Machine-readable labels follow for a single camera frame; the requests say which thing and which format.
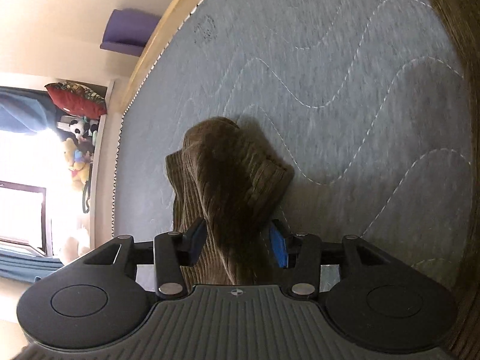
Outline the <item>brown corduroy pants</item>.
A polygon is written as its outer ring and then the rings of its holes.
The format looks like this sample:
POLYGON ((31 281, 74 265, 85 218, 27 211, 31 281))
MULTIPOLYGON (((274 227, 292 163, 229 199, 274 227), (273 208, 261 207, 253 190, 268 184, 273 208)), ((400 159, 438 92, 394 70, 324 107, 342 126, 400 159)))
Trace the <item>brown corduroy pants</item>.
MULTIPOLYGON (((456 56, 469 95, 473 171, 467 242, 455 283, 449 287, 456 295, 460 310, 446 346, 458 358, 477 359, 479 126, 476 119, 479 106, 470 95, 470 75, 457 53, 456 56)), ((176 194, 175 225, 184 228, 190 219, 203 215, 209 226, 208 244, 199 265, 187 270, 188 277, 202 283, 227 284, 252 284, 265 279, 268 269, 263 231, 295 178, 293 166, 270 144, 254 137, 232 119, 213 116, 185 134, 182 149, 168 156, 167 169, 176 194)))

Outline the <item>yellow bear plush toy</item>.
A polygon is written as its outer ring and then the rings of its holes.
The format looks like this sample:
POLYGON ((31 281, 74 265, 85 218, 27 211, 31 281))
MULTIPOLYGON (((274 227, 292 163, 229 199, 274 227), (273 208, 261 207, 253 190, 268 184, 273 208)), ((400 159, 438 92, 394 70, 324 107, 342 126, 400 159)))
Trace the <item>yellow bear plush toy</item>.
POLYGON ((73 189, 82 191, 89 181, 94 152, 95 148, 88 141, 78 145, 70 137, 64 141, 64 159, 71 174, 73 189))

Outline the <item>panda plush toy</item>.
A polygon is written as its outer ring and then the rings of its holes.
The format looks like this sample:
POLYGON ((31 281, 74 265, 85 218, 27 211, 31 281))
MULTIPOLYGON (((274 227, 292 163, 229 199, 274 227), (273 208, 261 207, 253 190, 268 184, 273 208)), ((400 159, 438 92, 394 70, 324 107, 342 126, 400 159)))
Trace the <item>panda plush toy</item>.
POLYGON ((79 143, 89 142, 95 145, 98 135, 98 121, 95 119, 72 119, 69 123, 70 132, 79 143))

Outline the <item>red patterned cushion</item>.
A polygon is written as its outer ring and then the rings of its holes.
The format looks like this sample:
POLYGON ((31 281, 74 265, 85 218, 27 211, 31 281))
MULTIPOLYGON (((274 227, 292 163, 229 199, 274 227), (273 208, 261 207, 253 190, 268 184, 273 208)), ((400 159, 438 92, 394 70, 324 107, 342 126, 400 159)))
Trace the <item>red patterned cushion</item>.
POLYGON ((71 116, 100 119, 107 113, 104 97, 76 82, 61 81, 45 86, 52 102, 71 116))

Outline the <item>blue curtain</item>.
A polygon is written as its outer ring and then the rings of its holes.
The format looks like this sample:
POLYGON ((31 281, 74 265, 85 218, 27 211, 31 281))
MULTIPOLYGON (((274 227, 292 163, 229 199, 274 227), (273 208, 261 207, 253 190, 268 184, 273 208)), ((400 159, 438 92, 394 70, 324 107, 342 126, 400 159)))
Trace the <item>blue curtain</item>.
POLYGON ((47 92, 1 87, 1 131, 38 133, 55 128, 56 110, 47 92))

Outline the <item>purple yoga mat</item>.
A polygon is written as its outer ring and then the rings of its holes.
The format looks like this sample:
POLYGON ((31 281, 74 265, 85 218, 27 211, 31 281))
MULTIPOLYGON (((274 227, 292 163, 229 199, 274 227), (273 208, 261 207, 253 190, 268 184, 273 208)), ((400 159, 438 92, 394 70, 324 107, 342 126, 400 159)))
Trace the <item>purple yoga mat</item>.
POLYGON ((132 8, 115 9, 106 24, 101 50, 140 57, 160 17, 132 8))

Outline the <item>window frame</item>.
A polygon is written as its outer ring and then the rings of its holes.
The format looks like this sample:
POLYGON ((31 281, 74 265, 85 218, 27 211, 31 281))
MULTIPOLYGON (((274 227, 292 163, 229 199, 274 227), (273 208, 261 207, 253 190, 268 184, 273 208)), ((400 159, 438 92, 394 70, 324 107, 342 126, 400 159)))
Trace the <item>window frame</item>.
POLYGON ((53 255, 46 188, 1 181, 1 243, 34 256, 53 255))

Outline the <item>wooden bed frame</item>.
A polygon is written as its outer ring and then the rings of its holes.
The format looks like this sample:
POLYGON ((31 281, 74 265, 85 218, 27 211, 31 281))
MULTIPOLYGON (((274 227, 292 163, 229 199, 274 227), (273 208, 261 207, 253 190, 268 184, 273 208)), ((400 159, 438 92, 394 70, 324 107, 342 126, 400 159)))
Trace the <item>wooden bed frame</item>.
POLYGON ((122 115, 128 111, 140 89, 168 48, 174 35, 204 0, 172 0, 154 29, 129 79, 122 99, 112 103, 112 110, 122 115))

